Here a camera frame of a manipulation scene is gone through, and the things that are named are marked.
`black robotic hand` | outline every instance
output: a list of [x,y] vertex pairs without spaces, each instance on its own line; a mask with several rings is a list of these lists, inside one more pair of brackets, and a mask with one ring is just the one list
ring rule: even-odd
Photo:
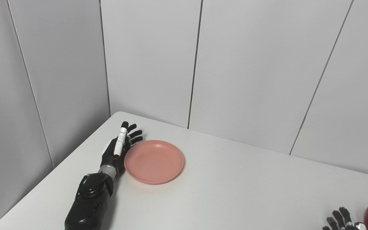
[[137,142],[142,141],[143,137],[141,134],[143,134],[143,131],[141,129],[134,131],[133,133],[129,134],[131,131],[137,128],[137,124],[132,124],[127,127],[127,135],[126,139],[124,141],[124,146],[121,151],[121,155],[115,155],[114,154],[114,147],[116,146],[117,138],[114,138],[111,140],[110,144],[104,151],[102,155],[102,162],[100,166],[102,165],[111,165],[115,169],[117,169],[117,175],[121,175],[124,172],[124,157],[126,156],[127,151],[130,150],[130,148],[135,145]]
[[83,177],[66,216],[65,230],[100,230],[114,192],[114,180],[125,170],[124,157],[134,144],[143,140],[142,130],[129,134],[135,128],[136,124],[129,126],[128,122],[123,122],[119,136],[121,140],[124,139],[124,143],[117,141],[119,137],[111,140],[102,155],[99,172]]
[[[340,207],[339,211],[332,212],[333,217],[326,218],[332,230],[366,230],[365,225],[361,222],[353,223],[349,211],[345,207]],[[328,226],[324,226],[323,230],[330,230]]]

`black forearm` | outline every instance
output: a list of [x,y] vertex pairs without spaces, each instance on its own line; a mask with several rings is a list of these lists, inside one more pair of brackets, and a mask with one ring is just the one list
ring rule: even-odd
[[102,172],[84,176],[66,217],[65,230],[100,230],[112,194],[111,176]]

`prosthetic hand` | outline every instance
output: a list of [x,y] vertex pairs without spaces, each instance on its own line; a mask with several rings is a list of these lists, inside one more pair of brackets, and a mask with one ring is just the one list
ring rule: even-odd
[[65,230],[100,230],[113,194],[113,181],[125,170],[124,157],[134,144],[143,140],[142,130],[129,134],[135,128],[136,124],[129,126],[123,122],[119,136],[110,141],[102,155],[99,171],[83,177],[66,217]]
[[[349,211],[345,207],[340,207],[339,211],[335,210],[332,212],[333,217],[326,218],[332,230],[366,230],[365,225],[362,222],[353,223],[350,217]],[[328,226],[324,226],[323,230],[330,230]]]

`pink plate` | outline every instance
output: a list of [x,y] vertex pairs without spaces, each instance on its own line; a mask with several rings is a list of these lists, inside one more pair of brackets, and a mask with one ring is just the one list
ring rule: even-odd
[[173,144],[148,140],[136,144],[127,152],[124,166],[134,179],[158,185],[169,182],[181,172],[184,156]]

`white wall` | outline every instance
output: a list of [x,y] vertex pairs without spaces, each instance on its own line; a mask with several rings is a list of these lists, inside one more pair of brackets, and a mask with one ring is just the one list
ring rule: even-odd
[[53,169],[6,1],[0,1],[0,218]]
[[98,0],[9,0],[57,166],[110,115]]
[[292,155],[368,173],[368,1],[355,0]]
[[289,154],[350,0],[204,0],[190,129]]
[[368,173],[368,2],[102,1],[111,113]]
[[187,127],[201,0],[102,0],[111,114]]

